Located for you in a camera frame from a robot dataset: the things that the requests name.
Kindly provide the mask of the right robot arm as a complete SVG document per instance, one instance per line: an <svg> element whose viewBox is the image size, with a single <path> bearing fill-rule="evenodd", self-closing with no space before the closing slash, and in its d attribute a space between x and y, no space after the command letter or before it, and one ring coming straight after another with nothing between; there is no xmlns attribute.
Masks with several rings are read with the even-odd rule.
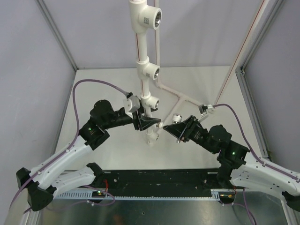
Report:
<svg viewBox="0 0 300 225"><path fill-rule="evenodd" d="M287 206L300 210L300 174L254 156L250 148L231 140L222 125L205 129L191 115L182 122L165 125L164 131L179 142L193 141L217 155L221 164L217 184L222 188L243 187L285 200Z"/></svg>

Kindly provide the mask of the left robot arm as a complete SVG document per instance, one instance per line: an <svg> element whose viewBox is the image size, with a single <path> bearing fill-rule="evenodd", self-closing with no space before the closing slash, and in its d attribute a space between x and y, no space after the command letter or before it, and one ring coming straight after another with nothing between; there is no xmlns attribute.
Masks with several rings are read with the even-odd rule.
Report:
<svg viewBox="0 0 300 225"><path fill-rule="evenodd" d="M88 163L75 172L63 172L103 144L110 136L108 129L133 124L135 130L144 131L160 122L161 119L146 116L141 106L134 106L131 99L125 100L124 107L117 111L108 100L97 101L90 112L90 119L67 147L30 170L23 167L16 172L19 189L28 191L30 209L40 211L56 196L73 188L103 184L104 171L97 163Z"/></svg>

